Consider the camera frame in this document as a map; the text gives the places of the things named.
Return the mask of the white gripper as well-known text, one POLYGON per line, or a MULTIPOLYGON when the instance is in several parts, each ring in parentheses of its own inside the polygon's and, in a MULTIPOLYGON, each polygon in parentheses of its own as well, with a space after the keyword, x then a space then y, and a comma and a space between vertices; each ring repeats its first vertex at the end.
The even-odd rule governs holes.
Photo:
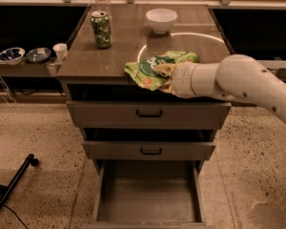
POLYGON ((172 63, 159 64, 153 67, 153 71, 163 77, 171 77, 171 82, 161 85, 158 90, 165 94, 175 94, 180 98, 195 97, 192 88, 192 75, 196 67, 195 63, 183 62, 177 65, 172 63))

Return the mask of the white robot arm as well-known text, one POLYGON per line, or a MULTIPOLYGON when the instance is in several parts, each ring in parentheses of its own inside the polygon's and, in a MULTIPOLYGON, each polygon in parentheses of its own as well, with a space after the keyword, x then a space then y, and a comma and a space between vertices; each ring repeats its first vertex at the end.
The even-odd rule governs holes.
POLYGON ((212 64, 166 63, 153 71, 169 78, 167 93, 255 104, 286 124, 286 83, 250 56, 233 54, 212 64))

